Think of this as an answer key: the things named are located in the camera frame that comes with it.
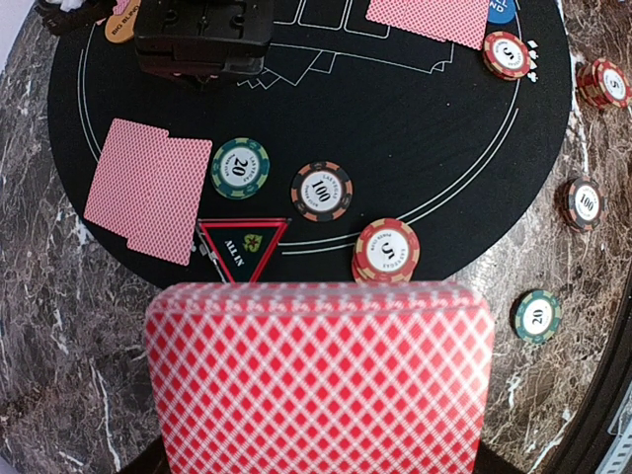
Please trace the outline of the red yellow poker chip stack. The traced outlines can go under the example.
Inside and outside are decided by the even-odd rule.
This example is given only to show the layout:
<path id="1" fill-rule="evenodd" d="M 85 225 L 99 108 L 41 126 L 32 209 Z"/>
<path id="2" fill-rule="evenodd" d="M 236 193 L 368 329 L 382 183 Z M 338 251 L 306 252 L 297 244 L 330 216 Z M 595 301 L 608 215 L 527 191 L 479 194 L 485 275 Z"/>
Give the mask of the red yellow poker chip stack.
<path id="1" fill-rule="evenodd" d="M 580 95 L 590 105 L 605 110 L 631 104 L 631 83 L 623 70 L 605 58 L 584 65 L 576 75 Z"/>

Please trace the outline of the orange big blind button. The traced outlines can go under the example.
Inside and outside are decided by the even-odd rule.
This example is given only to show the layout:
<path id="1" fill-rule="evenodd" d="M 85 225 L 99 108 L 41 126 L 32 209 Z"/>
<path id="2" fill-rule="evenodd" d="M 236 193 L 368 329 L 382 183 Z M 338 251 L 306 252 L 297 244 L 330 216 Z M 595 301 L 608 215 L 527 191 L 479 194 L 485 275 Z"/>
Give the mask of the orange big blind button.
<path id="1" fill-rule="evenodd" d="M 134 24 L 140 0 L 117 1 L 105 26 L 105 37 L 111 43 L 124 43 L 134 37 Z"/>

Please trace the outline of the red backed card deck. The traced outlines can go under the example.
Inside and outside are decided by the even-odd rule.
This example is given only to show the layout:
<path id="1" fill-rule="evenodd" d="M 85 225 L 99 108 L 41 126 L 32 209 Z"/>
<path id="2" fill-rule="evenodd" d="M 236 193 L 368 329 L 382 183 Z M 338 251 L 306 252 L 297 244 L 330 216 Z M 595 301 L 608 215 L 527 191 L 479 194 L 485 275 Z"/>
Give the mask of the red backed card deck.
<path id="1" fill-rule="evenodd" d="M 182 283 L 146 311 L 175 473 L 469 473 L 495 323 L 456 283 Z"/>

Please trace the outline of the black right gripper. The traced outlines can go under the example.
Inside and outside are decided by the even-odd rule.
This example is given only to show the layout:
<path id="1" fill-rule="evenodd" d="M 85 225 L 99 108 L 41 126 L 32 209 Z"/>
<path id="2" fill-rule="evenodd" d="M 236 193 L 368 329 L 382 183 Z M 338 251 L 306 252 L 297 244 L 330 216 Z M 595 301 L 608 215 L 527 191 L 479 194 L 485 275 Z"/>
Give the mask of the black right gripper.
<path id="1" fill-rule="evenodd" d="M 202 89 L 264 69 L 274 25 L 272 1 L 143 1 L 134 24 L 140 69 Z"/>

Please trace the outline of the single red backed card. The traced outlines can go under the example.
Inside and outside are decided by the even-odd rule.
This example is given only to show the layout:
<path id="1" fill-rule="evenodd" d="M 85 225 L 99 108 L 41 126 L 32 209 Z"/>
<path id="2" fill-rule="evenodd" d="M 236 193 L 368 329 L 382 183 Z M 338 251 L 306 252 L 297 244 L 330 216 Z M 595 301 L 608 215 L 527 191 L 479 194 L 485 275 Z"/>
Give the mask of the single red backed card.
<path id="1" fill-rule="evenodd" d="M 212 147 L 207 139 L 164 140 L 128 249 L 180 266 L 189 264 Z"/>

